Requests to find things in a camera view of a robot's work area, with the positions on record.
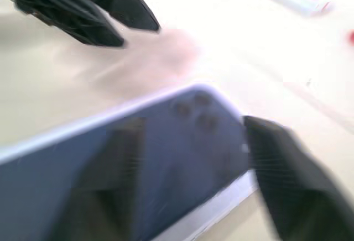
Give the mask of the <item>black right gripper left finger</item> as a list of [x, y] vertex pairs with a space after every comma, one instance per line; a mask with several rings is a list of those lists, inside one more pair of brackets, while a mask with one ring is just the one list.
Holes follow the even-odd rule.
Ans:
[[116, 123], [85, 166], [54, 229], [55, 240], [130, 240], [145, 119]]

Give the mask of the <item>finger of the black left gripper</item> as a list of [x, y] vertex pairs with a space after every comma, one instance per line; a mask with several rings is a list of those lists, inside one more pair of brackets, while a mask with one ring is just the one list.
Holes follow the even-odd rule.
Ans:
[[109, 15], [133, 29], [158, 32], [160, 24], [144, 0], [93, 0]]
[[79, 42], [101, 47], [122, 47], [124, 39], [89, 0], [17, 0], [17, 8]]

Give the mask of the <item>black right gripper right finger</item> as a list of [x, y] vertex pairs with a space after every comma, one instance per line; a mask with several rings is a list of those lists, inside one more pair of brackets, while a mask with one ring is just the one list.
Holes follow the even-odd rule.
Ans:
[[281, 240], [353, 240], [353, 208], [290, 129], [245, 116], [251, 166]]

